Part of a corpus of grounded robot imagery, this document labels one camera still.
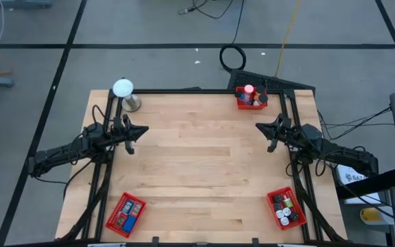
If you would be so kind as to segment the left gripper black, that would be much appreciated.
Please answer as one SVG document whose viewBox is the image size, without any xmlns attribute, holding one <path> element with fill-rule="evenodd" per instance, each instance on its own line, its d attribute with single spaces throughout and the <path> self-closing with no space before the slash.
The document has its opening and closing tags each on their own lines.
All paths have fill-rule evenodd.
<svg viewBox="0 0 395 247">
<path fill-rule="evenodd" d="M 126 114 L 122 115 L 120 118 L 123 124 L 123 133 L 121 135 L 113 135 L 111 133 L 112 144 L 118 145 L 120 143 L 125 143 L 126 152 L 128 154 L 134 154 L 132 142 L 142 137 L 149 130 L 149 127 L 131 124 L 130 118 Z"/>
</svg>

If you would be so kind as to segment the black angled bar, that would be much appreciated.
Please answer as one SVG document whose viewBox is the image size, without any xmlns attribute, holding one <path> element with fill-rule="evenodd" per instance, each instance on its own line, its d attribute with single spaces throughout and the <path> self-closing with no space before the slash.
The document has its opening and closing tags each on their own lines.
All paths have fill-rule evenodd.
<svg viewBox="0 0 395 247">
<path fill-rule="evenodd" d="M 395 187 L 395 169 L 388 172 L 336 187 L 339 199 L 349 199 Z"/>
</svg>

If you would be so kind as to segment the white mushroom lamp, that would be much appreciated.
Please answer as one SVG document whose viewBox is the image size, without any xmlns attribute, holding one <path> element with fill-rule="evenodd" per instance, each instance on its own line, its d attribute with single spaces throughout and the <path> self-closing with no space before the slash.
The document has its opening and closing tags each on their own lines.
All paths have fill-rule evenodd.
<svg viewBox="0 0 395 247">
<path fill-rule="evenodd" d="M 122 99 L 121 106 L 127 112 L 135 112 L 141 107 L 141 99 L 133 93 L 134 85 L 126 78 L 117 80 L 112 86 L 112 92 Z"/>
</svg>

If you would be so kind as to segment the red slotted plastic basket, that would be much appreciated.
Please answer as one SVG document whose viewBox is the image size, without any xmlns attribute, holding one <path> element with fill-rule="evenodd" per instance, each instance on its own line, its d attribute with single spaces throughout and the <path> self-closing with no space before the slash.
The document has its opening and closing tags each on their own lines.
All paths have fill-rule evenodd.
<svg viewBox="0 0 395 247">
<path fill-rule="evenodd" d="M 127 200 L 131 200 L 131 201 L 133 201 L 133 203 L 136 202 L 136 203 L 142 204 L 141 210 L 139 212 L 138 217 L 136 218 L 136 223 L 135 223 L 134 228 L 132 229 L 132 231 L 135 229 L 135 227 L 137 225 L 137 222 L 139 221 L 139 219 L 143 215 L 143 212 L 144 212 L 144 210 L 146 208 L 146 204 L 147 204 L 144 200 L 142 200 L 140 198 L 137 198 L 136 196 L 134 196 L 134 195 L 132 195 L 130 193 L 125 192 L 125 193 L 123 193 L 121 195 L 118 203 L 116 203 L 116 206 L 115 206 L 114 210 L 112 211 L 112 213 L 110 214 L 110 217 L 108 218 L 108 220 L 106 222 L 106 228 L 108 230 L 111 230 L 111 231 L 115 232 L 116 234 L 118 234 L 118 235 L 120 235 L 122 237 L 125 237 L 125 238 L 129 238 L 131 236 L 132 232 L 131 233 L 123 232 L 122 228 L 117 228 L 115 223 L 117 221 L 118 215 L 120 213 L 122 213 L 121 210 L 122 210 L 122 208 L 123 208 L 123 206 L 124 206 L 124 204 L 125 204 L 125 202 Z"/>
<path fill-rule="evenodd" d="M 243 91 L 244 86 L 240 86 L 236 88 L 236 91 Z M 237 99 L 237 106 L 238 109 L 240 110 L 261 110 L 264 109 L 267 106 L 267 103 L 261 106 L 255 106 L 254 105 L 254 94 L 256 91 L 256 86 L 254 86 L 254 93 L 253 93 L 253 98 L 249 104 L 242 104 L 238 99 Z"/>
<path fill-rule="evenodd" d="M 291 210 L 291 212 L 295 212 L 299 215 L 300 219 L 298 222 L 291 222 L 289 219 L 289 216 L 287 216 L 287 218 L 289 219 L 289 224 L 287 226 L 283 226 L 280 223 L 280 219 L 277 218 L 276 211 L 274 210 L 274 203 L 280 203 L 282 206 L 281 210 L 283 210 L 286 206 L 283 201 L 282 202 L 275 202 L 274 196 L 276 196 L 276 195 L 281 195 L 283 197 L 283 200 L 285 198 L 291 199 L 293 206 L 292 206 L 292 208 L 290 208 L 290 210 Z M 294 192 L 292 191 L 291 187 L 283 187 L 282 189 L 277 189 L 276 191 L 271 191 L 266 195 L 266 198 L 267 198 L 268 204 L 270 206 L 271 213 L 274 216 L 274 220 L 281 230 L 285 231 L 285 230 L 288 230 L 291 228 L 295 228 L 297 226 L 302 226 L 303 224 L 305 224 L 307 222 L 306 217 L 304 216 L 303 210 L 301 209 L 301 206 L 300 206 Z"/>
</svg>

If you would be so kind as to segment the clear tub yellow contents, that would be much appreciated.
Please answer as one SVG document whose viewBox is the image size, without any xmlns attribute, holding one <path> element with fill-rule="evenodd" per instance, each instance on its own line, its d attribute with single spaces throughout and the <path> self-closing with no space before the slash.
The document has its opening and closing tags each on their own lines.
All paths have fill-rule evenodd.
<svg viewBox="0 0 395 247">
<path fill-rule="evenodd" d="M 359 217 L 364 224 L 371 226 L 394 225 L 394 218 L 388 216 L 374 207 L 360 210 Z"/>
</svg>

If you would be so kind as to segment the pink capped hourglass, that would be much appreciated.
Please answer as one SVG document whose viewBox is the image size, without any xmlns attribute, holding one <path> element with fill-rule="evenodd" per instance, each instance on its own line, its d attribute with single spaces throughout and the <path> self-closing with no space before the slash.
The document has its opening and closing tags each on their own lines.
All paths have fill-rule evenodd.
<svg viewBox="0 0 395 247">
<path fill-rule="evenodd" d="M 243 100 L 245 103 L 249 104 L 253 98 L 254 87 L 250 84 L 247 84 L 243 88 Z"/>
</svg>

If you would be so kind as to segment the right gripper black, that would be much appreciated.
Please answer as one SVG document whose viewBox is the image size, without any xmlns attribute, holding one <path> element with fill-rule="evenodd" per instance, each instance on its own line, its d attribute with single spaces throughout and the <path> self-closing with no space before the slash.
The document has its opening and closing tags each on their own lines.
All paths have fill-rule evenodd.
<svg viewBox="0 0 395 247">
<path fill-rule="evenodd" d="M 291 119 L 282 113 L 272 123 L 256 123 L 255 126 L 267 140 L 270 140 L 270 145 L 267 148 L 269 153 L 272 153 L 276 149 L 279 141 L 283 143 L 287 142 L 289 136 L 294 131 Z"/>
</svg>

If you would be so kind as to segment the white printed cardboard box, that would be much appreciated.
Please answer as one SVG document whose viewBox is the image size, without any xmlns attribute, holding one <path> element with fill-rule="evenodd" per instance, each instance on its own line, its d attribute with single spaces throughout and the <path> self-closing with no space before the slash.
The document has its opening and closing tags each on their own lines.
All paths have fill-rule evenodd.
<svg viewBox="0 0 395 247">
<path fill-rule="evenodd" d="M 337 165 L 336 172 L 339 177 L 339 181 L 345 185 L 360 180 L 364 180 L 367 177 L 357 173 L 353 168 L 344 165 Z M 364 200 L 370 204 L 380 204 L 380 197 L 378 193 L 370 193 L 366 196 L 362 196 Z M 359 198 L 350 198 L 344 200 L 345 204 L 364 204 L 364 201 Z"/>
</svg>

